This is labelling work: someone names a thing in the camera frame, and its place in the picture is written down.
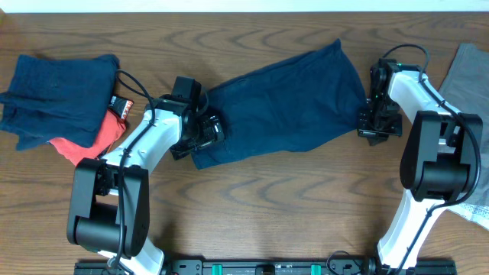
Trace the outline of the navy blue shorts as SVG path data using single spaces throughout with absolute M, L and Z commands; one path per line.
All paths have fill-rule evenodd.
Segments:
M 193 153 L 197 169 L 278 151 L 306 152 L 358 126 L 366 106 L 340 40 L 230 79 L 209 90 L 209 115 L 225 139 Z

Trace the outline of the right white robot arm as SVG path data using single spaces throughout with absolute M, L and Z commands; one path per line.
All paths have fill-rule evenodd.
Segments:
M 411 130 L 400 161 L 403 197 L 377 243 L 371 274 L 442 274 L 448 264 L 418 264 L 418 253 L 438 217 L 464 202 L 481 175 L 482 120 L 448 104 L 418 65 L 381 58 L 370 68 L 368 108 L 358 114 L 358 135 L 374 146 Z

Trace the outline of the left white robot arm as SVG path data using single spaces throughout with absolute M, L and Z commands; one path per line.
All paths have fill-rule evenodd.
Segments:
M 150 175 L 166 152 L 179 160 L 224 137 L 218 116 L 158 99 L 116 149 L 99 160 L 81 160 L 73 177 L 67 238 L 107 261 L 79 262 L 74 272 L 169 274 L 164 252 L 148 237 Z

